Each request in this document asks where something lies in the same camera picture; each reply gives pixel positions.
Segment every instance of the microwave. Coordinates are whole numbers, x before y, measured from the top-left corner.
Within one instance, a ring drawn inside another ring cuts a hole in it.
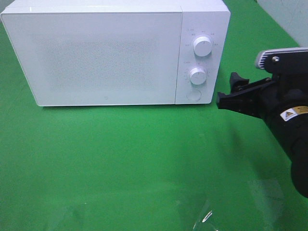
[[[221,0],[16,0],[1,20],[39,106],[210,103]]]

